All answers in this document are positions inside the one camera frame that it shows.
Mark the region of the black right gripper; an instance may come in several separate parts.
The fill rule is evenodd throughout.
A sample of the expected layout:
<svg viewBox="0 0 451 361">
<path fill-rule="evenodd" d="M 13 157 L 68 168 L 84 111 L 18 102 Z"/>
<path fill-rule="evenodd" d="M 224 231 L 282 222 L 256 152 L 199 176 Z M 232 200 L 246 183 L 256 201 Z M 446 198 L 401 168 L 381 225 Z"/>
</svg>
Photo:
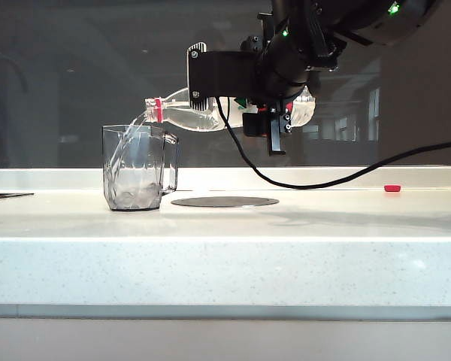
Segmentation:
<svg viewBox="0 0 451 361">
<path fill-rule="evenodd" d="M 291 35 L 276 35 L 261 53 L 257 63 L 259 89 L 265 109 L 243 113 L 243 133 L 247 137 L 266 137 L 268 153 L 284 154 L 280 139 L 294 128 L 309 123 L 316 101 L 308 89 L 310 72 L 304 48 Z"/>
</svg>

